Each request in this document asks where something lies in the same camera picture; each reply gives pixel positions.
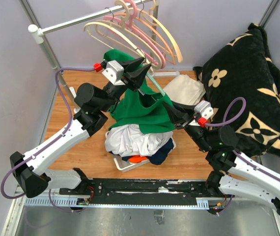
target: red connector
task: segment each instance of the red connector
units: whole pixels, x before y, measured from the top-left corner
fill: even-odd
[[[207,121],[208,121],[208,120],[207,120],[206,118],[201,117],[201,118],[198,120],[198,124],[199,124],[201,127],[204,127]]]
[[[93,67],[96,72],[103,70],[102,65],[100,63],[95,63]]]

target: beige cloth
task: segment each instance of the beige cloth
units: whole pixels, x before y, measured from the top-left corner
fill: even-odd
[[[163,90],[173,102],[185,105],[198,104],[205,94],[203,84],[188,75],[178,75]]]

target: green shirt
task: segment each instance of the green shirt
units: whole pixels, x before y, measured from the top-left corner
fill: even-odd
[[[117,49],[110,50],[104,54],[104,59],[107,61],[127,61],[134,58]],[[159,92],[154,92],[144,80],[142,91],[145,95],[139,92],[133,92],[127,89],[125,97],[117,105],[112,117],[117,121],[109,129],[126,125],[139,124],[140,131],[143,134],[148,133],[164,133],[175,129],[170,122],[163,102],[172,105],[170,98],[165,94],[162,96]]]

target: dark blue garment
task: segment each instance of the dark blue garment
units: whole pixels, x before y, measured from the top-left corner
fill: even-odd
[[[162,146],[155,154],[152,156],[147,156],[147,158],[150,160],[150,162],[154,165],[161,165],[165,159],[167,158],[169,152],[174,149],[174,143],[172,138],[168,140],[164,146]],[[132,156],[124,156],[122,157],[123,161],[128,161],[129,158]]]

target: orange garment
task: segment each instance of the orange garment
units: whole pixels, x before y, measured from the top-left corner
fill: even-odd
[[[132,156],[128,159],[129,162],[137,164],[140,163],[141,161],[145,161],[148,158],[146,156],[140,156],[140,155],[136,155],[136,156]]]

